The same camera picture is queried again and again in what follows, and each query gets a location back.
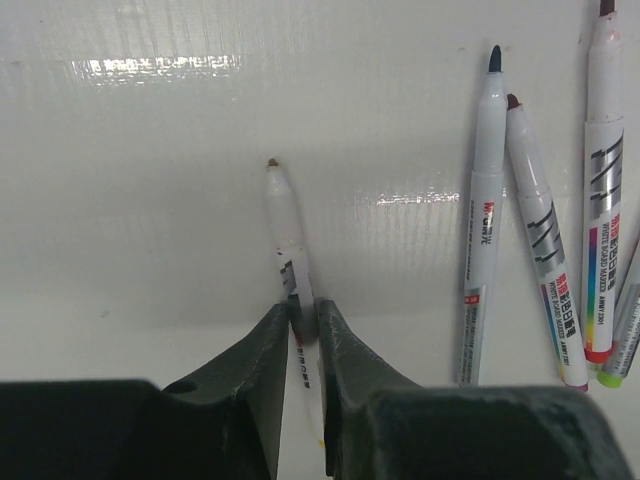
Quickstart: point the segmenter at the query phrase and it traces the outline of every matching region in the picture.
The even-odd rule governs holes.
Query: black marker tip
[[[491,52],[491,59],[489,60],[489,73],[502,71],[502,52],[500,47],[496,45]]]

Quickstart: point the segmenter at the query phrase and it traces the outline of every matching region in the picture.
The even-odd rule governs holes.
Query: colorful label stripe
[[[556,336],[556,327],[553,321],[553,314],[551,313],[551,302],[549,301],[549,294],[547,293],[547,286],[540,285],[542,289],[542,299],[544,300],[544,308],[547,311],[547,319],[549,320],[549,328],[551,329],[551,339],[553,340],[553,348],[556,351],[556,359],[558,360],[558,371],[560,376],[564,379],[562,371],[562,362],[560,361],[560,347],[558,346],[558,338]]]
[[[594,330],[596,325],[596,256],[598,253],[598,228],[589,230],[589,273],[587,277],[587,350],[593,347]]]

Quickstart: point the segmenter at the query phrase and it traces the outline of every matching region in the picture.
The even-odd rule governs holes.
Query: white wall
[[[494,43],[535,122],[579,293],[586,51],[597,0],[0,2],[0,378],[164,386],[278,300],[275,156],[317,293],[425,385],[450,385],[479,80]],[[619,0],[622,260],[640,215],[640,3]],[[490,384],[557,384],[513,181]],[[590,395],[640,471],[640,366]],[[323,478],[287,391],[280,478]]]

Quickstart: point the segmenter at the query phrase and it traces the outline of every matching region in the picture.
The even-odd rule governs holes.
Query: green marker end
[[[608,373],[604,373],[602,370],[598,372],[598,381],[608,388],[620,388],[622,385],[622,377],[614,377],[613,375],[609,375]]]

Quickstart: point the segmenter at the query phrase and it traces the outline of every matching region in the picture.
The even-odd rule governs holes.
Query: white marker
[[[489,72],[478,108],[476,145],[469,204],[469,226],[464,277],[464,331],[458,384],[481,381],[481,354],[485,321],[498,256],[498,235],[504,185],[504,140],[507,99],[501,72],[500,47],[491,53]]]
[[[629,375],[640,343],[640,242],[631,261],[627,279],[616,305],[615,330],[611,356],[598,372],[605,387],[618,388]]]
[[[267,210],[277,245],[285,298],[300,305],[301,310],[300,317],[292,321],[291,328],[294,334],[294,354],[302,375],[307,416],[314,438],[324,446],[317,315],[302,228],[293,191],[282,168],[273,159],[267,166],[267,182]]]
[[[508,95],[508,103],[507,147],[558,370],[568,387],[586,391],[589,373],[551,191],[524,109],[514,95]]]
[[[622,42],[612,0],[602,0],[589,50],[585,125],[582,332],[587,360],[611,350],[622,183]]]

